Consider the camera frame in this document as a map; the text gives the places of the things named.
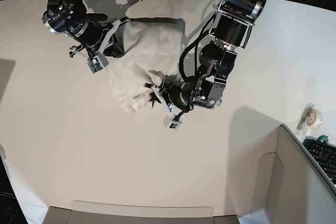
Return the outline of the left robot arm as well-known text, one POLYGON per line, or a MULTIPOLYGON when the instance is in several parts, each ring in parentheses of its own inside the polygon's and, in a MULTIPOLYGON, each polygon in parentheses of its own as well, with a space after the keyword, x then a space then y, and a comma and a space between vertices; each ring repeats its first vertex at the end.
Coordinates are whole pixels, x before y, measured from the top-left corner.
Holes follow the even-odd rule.
POLYGON ((167 129, 177 130, 182 117, 196 106, 220 106, 237 57, 235 50, 246 47, 265 4, 266 0, 220 0, 200 35, 182 52, 180 77, 175 81, 165 78, 159 86, 145 84, 166 109, 167 129))

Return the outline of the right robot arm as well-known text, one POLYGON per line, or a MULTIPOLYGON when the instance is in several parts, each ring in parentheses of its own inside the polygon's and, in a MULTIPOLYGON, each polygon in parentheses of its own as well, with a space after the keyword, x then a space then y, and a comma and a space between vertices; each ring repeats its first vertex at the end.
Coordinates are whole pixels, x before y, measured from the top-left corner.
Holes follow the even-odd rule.
POLYGON ((83 0, 48 0, 43 24, 53 34, 63 34, 79 45, 69 49, 69 57, 84 57, 92 73, 108 66, 108 58, 120 58, 125 51, 116 32, 129 18, 108 21, 105 14, 88 13, 83 0))

